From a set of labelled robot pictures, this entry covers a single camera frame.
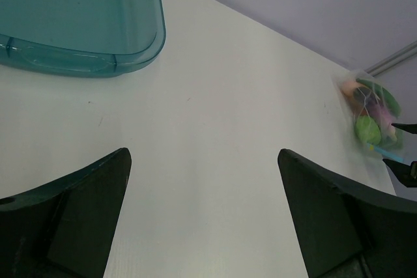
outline white tabletop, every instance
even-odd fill
[[[307,277],[277,155],[394,193],[352,135],[347,71],[213,0],[163,0],[167,42],[115,79],[0,68],[0,197],[126,146],[105,278]]]

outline translucent plastic tray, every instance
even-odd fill
[[[109,77],[151,63],[165,42],[161,0],[0,0],[0,63]]]

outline green toy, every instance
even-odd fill
[[[363,143],[377,145],[381,142],[382,135],[378,124],[373,118],[365,115],[358,117],[354,125],[356,136]]]

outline toy fruit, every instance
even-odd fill
[[[372,92],[368,87],[356,82],[355,80],[348,80],[342,84],[340,89],[355,115],[367,115],[366,111],[364,110],[364,104],[362,101],[358,101],[356,95],[361,89],[366,89],[369,92]]]
[[[377,145],[381,142],[382,135],[378,124],[369,116],[358,117],[354,130],[359,140],[363,143]]]
[[[393,116],[396,118],[400,116],[401,106],[388,90],[368,79],[357,78],[356,82],[370,88],[380,99],[384,99],[384,105],[387,106],[389,112],[391,112]]]

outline purple wall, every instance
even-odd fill
[[[417,0],[218,0],[347,68],[417,39]]]

